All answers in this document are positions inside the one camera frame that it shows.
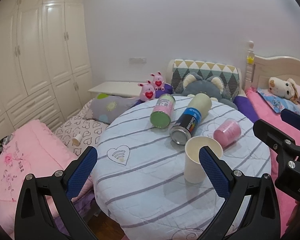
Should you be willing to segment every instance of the wall switch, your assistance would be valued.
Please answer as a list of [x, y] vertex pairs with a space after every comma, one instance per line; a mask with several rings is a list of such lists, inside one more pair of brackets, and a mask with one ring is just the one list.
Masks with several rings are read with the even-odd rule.
[[131, 57], [129, 58], [130, 64], [145, 64], [147, 63], [147, 59], [145, 57]]

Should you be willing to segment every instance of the cabinet door handle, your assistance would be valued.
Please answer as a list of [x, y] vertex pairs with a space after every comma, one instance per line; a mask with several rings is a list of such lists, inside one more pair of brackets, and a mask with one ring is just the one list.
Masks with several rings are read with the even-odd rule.
[[26, 107], [30, 108], [31, 106], [34, 106], [34, 104], [35, 104], [35, 101], [33, 101], [31, 104], [27, 105]]

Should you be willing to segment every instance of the wardrobe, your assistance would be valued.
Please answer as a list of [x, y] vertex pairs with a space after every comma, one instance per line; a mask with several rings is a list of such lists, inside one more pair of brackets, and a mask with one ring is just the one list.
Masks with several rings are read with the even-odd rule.
[[0, 1], [0, 139], [33, 119], [54, 131], [91, 87], [83, 0]]

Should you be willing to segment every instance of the striped tablecloth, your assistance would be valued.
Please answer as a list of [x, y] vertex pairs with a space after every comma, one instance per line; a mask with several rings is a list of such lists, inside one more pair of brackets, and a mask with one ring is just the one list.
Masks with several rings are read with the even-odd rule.
[[[190, 100], [176, 97], [173, 122]], [[171, 141], [168, 128], [154, 128], [149, 121], [156, 101], [128, 110], [102, 134], [98, 162], [92, 171], [96, 200], [130, 240], [196, 239], [224, 199], [217, 196], [209, 179], [195, 185], [185, 181], [184, 146]], [[212, 137], [229, 117], [239, 122], [242, 134], [224, 150], [222, 159], [247, 176], [270, 173], [269, 148], [253, 135], [252, 122], [239, 111], [213, 101], [196, 135]], [[239, 226], [248, 200], [232, 230]]]

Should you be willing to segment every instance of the blue gripper pad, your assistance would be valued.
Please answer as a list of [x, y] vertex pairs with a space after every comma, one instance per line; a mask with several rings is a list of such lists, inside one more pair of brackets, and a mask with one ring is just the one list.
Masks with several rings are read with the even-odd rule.
[[281, 111], [281, 120], [290, 124], [294, 128], [297, 128], [300, 131], [300, 115], [288, 110], [283, 109]]
[[218, 196], [227, 200], [230, 196], [229, 180], [204, 147], [199, 151], [199, 161]]
[[87, 153], [85, 158], [80, 162], [77, 169], [71, 175], [67, 183], [66, 195], [69, 200], [77, 197], [86, 183], [93, 167], [97, 163], [97, 150], [91, 147], [90, 151]]

